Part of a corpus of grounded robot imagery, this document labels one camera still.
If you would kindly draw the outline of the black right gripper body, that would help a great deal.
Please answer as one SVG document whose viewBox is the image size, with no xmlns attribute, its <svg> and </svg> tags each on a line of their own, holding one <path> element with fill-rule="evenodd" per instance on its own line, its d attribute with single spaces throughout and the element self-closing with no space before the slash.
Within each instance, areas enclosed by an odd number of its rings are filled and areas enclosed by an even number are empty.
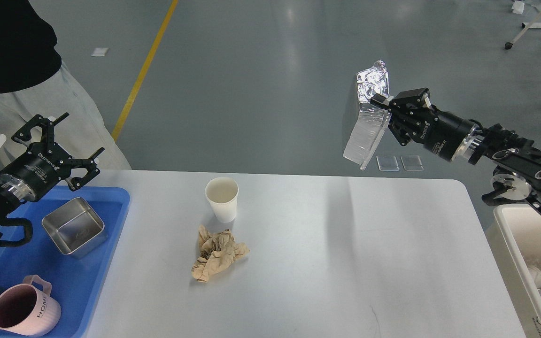
<svg viewBox="0 0 541 338">
<path fill-rule="evenodd" d="M 470 120 L 438 109 L 416 109 L 412 113 L 419 123 L 414 125 L 412 140 L 447 162 L 453 161 L 459 147 L 478 128 Z"/>
</svg>

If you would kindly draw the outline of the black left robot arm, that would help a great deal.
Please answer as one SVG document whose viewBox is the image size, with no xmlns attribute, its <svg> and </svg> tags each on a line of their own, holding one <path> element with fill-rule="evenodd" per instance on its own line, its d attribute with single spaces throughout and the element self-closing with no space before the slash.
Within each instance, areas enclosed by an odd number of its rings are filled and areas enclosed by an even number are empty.
<svg viewBox="0 0 541 338">
<path fill-rule="evenodd" d="M 99 175 L 96 158 L 101 147 L 86 159 L 71 156 L 54 139 L 54 128 L 69 116 L 55 120 L 36 115 L 13 136 L 26 151 L 0 171 L 0 247 L 18 247 L 32 240 L 32 223 L 9 214 L 26 202 L 41 200 L 59 182 L 76 191 Z"/>
</svg>

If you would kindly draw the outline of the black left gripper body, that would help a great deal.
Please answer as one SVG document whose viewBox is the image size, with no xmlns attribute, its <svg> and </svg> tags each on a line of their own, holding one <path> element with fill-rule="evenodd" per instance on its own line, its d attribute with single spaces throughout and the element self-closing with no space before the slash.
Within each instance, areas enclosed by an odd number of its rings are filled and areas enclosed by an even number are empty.
<svg viewBox="0 0 541 338">
<path fill-rule="evenodd" d="M 63 147 L 29 147 L 0 171 L 1 186 L 19 201 L 39 201 L 69 177 L 71 158 Z"/>
</svg>

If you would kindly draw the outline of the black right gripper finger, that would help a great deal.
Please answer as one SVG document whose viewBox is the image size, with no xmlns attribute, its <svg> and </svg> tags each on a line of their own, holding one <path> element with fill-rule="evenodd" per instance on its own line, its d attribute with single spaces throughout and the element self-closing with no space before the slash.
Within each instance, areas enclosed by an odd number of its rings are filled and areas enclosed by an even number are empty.
<svg viewBox="0 0 541 338">
<path fill-rule="evenodd" d="M 408 145 L 413 139 L 411 135 L 414 132 L 414 127 L 410 121 L 390 120 L 388 128 L 401 146 Z"/>
<path fill-rule="evenodd" d="M 436 110 L 431 105 L 429 88 L 399 92 L 395 96 L 376 93 L 370 98 L 370 120 L 387 123 L 391 117 L 421 117 L 424 121 L 437 122 Z"/>
</svg>

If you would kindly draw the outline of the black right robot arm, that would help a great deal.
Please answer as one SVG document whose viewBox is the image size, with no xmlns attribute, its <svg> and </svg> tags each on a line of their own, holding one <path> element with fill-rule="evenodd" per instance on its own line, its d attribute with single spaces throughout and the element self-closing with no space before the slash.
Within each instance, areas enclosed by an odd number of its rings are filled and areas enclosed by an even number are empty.
<svg viewBox="0 0 541 338">
<path fill-rule="evenodd" d="M 389 130 L 402 146 L 414 141 L 448 162 L 457 157 L 472 165 L 481 157 L 494 161 L 493 190 L 482 196 L 486 205 L 524 201 L 541 214 L 541 150 L 534 142 L 499 124 L 485 128 L 442 111 L 429 98 L 429 89 L 419 88 L 390 97 L 374 94 L 370 103 L 391 114 Z"/>
</svg>

